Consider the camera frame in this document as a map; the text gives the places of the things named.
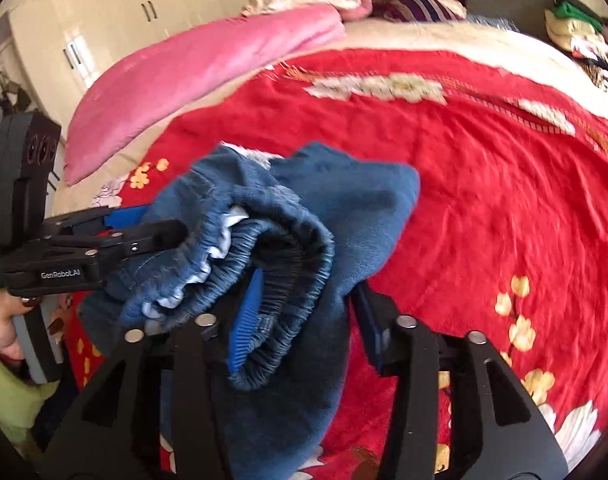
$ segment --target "green cloth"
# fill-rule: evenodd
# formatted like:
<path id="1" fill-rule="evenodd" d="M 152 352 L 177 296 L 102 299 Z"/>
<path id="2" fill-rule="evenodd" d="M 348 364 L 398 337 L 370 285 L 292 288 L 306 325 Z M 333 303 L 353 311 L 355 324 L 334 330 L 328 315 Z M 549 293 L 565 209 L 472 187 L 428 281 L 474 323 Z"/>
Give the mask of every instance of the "green cloth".
<path id="1" fill-rule="evenodd" d="M 585 12 L 582 12 L 577 7 L 572 6 L 568 2 L 563 2 L 558 7 L 555 7 L 552 10 L 552 13 L 556 17 L 561 18 L 562 20 L 566 18 L 574 18 L 576 20 L 581 20 L 582 22 L 589 23 L 593 27 L 595 27 L 595 30 L 597 32 L 601 32 L 602 30 L 604 30 L 604 26 L 599 23 L 595 18 L 587 15 Z"/>
<path id="2" fill-rule="evenodd" d="M 20 453 L 32 458 L 36 450 L 30 430 L 44 401 L 59 383 L 31 386 L 0 361 L 0 428 Z"/>

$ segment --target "green sleeve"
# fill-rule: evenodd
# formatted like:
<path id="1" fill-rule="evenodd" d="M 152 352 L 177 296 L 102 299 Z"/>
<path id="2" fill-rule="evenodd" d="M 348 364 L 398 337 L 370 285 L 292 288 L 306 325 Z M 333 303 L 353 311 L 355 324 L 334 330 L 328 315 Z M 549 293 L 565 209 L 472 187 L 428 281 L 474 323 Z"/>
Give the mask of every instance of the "green sleeve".
<path id="1" fill-rule="evenodd" d="M 31 386 L 21 381 L 0 361 L 0 428 L 20 452 L 33 448 L 30 429 L 44 401 L 59 383 Z"/>

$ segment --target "person's hand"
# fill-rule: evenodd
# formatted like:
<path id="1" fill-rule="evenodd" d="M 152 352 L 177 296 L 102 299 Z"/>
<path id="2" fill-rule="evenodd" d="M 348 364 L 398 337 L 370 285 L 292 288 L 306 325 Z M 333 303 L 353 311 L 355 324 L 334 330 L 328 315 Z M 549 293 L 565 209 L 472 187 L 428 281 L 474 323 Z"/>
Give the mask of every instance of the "person's hand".
<path id="1" fill-rule="evenodd" d="M 25 306 L 20 298 L 0 290 L 0 357 L 10 364 L 24 359 L 24 352 L 17 341 L 12 318 L 30 311 L 31 307 Z"/>

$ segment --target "person's arm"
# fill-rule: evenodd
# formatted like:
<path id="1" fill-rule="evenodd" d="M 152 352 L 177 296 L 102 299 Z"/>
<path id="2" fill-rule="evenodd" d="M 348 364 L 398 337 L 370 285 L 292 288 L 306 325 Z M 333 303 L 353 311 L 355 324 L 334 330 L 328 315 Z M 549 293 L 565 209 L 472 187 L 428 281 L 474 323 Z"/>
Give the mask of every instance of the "person's arm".
<path id="1" fill-rule="evenodd" d="M 24 357 L 12 317 L 28 310 L 19 298 L 0 290 L 0 428 L 16 449 L 31 455 L 34 446 L 30 429 L 44 401 L 55 393 L 58 383 L 27 384 L 12 371 Z"/>

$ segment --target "beige bed sheet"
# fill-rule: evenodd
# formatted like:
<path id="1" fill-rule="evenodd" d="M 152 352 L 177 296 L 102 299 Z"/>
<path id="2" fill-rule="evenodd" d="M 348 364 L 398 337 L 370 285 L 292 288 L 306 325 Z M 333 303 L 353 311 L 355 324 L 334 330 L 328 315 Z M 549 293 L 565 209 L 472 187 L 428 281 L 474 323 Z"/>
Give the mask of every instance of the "beige bed sheet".
<path id="1" fill-rule="evenodd" d="M 346 24 L 344 40 L 319 50 L 373 48 L 447 50 L 488 66 L 501 67 L 564 92 L 593 114 L 608 119 L 608 100 L 583 70 L 557 49 L 534 38 L 472 23 L 389 23 L 369 19 Z M 222 102 L 259 70 L 240 76 L 181 108 L 137 136 L 99 170 L 74 186 L 61 182 L 52 215 L 85 209 L 101 186 L 138 166 L 151 144 L 176 116 Z"/>

